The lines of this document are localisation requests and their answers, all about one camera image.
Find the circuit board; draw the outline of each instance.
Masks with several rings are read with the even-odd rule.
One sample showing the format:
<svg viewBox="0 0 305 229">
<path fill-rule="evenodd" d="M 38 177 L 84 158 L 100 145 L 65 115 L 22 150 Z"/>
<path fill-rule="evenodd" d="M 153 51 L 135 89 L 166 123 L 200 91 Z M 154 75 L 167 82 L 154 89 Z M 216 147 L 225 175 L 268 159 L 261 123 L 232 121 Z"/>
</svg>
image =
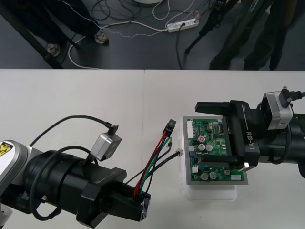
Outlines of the circuit board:
<svg viewBox="0 0 305 229">
<path fill-rule="evenodd" d="M 244 173 L 198 164 L 201 155 L 227 155 L 221 119 L 187 119 L 191 181 L 244 181 Z"/>
</svg>

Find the green wire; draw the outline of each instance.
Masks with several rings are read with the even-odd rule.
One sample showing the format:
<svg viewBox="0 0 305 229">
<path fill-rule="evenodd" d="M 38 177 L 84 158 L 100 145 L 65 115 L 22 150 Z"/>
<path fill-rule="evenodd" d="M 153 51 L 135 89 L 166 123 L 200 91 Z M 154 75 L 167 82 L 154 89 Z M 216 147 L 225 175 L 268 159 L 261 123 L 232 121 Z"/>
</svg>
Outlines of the green wire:
<svg viewBox="0 0 305 229">
<path fill-rule="evenodd" d="M 167 143 L 168 143 L 169 140 L 172 140 L 172 138 L 170 137 L 170 138 L 167 138 L 167 139 L 165 140 L 165 142 L 164 142 L 163 145 L 162 145 L 161 150 L 163 150 L 163 148 L 167 145 Z M 157 160 L 157 155 L 156 155 L 155 158 L 152 160 L 151 164 L 148 166 L 148 170 L 146 171 L 146 174 L 145 174 L 145 176 L 144 176 L 143 182 L 142 182 L 142 184 L 141 184 L 140 192 L 142 191 L 142 188 L 143 188 L 144 183 L 145 183 L 145 181 L 146 181 L 146 179 L 147 179 L 147 177 L 148 177 L 148 174 L 149 174 L 149 172 L 150 172 L 151 168 L 153 167 L 153 165 L 154 165 L 154 163 L 155 163 L 156 160 Z"/>
</svg>

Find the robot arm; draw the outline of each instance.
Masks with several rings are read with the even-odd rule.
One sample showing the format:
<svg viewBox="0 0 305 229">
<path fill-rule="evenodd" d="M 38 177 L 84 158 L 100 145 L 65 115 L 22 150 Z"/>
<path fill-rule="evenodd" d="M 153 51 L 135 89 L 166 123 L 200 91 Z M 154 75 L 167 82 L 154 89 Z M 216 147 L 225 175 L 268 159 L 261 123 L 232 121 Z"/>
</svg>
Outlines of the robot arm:
<svg viewBox="0 0 305 229">
<path fill-rule="evenodd" d="M 43 153 L 12 140 L 1 142 L 2 208 L 6 205 L 31 214 L 40 203 L 48 202 L 57 206 L 57 210 L 48 217 L 38 214 L 38 219 L 51 219 L 65 210 L 75 214 L 81 224 L 91 228 L 96 227 L 108 214 L 135 221 L 144 219 L 150 195 L 142 194 L 135 201 L 132 198 L 134 188 L 123 184 L 127 176 L 125 170 L 108 169 L 91 163 L 95 158 L 104 160 L 112 156 L 120 141 L 117 135 L 102 134 L 87 159 L 66 153 L 56 154 L 56 151 Z M 31 196 L 37 177 L 34 196 Z M 11 214 L 11 211 L 8 214 L 7 207 L 4 209 L 4 214 L 0 214 L 1 227 Z"/>
<path fill-rule="evenodd" d="M 196 112 L 222 115 L 226 156 L 202 155 L 201 164 L 248 171 L 259 162 L 296 163 L 305 178 L 305 115 L 294 114 L 291 102 L 305 93 L 265 93 L 257 109 L 243 101 L 199 102 Z"/>
</svg>

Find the white power strip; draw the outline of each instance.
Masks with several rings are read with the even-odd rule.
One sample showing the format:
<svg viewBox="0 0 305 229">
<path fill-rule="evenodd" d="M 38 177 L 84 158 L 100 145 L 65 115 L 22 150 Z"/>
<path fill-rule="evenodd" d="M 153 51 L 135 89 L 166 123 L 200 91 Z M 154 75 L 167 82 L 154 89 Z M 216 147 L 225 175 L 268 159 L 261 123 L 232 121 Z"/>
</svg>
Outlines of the white power strip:
<svg viewBox="0 0 305 229">
<path fill-rule="evenodd" d="M 186 20 L 186 21 L 180 21 L 180 22 L 176 22 L 176 23 L 172 23 L 172 24 L 168 24 L 167 25 L 167 31 L 168 32 L 177 32 L 180 30 L 186 30 L 186 29 L 190 29 L 193 27 L 197 27 L 199 25 L 199 21 L 196 21 L 196 19 L 190 19 L 190 20 Z"/>
</svg>

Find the yellow warning sticker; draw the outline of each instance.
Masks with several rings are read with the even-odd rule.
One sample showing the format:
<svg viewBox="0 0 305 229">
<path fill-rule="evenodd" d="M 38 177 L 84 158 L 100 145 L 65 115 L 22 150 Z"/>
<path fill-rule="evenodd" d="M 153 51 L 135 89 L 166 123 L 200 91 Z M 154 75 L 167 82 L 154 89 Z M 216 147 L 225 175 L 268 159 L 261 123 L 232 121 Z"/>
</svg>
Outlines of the yellow warning sticker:
<svg viewBox="0 0 305 229">
<path fill-rule="evenodd" d="M 11 149 L 13 149 L 14 146 L 11 144 L 8 144 L 6 142 L 2 142 L 0 146 L 0 156 L 5 155 L 7 152 L 9 152 Z"/>
</svg>

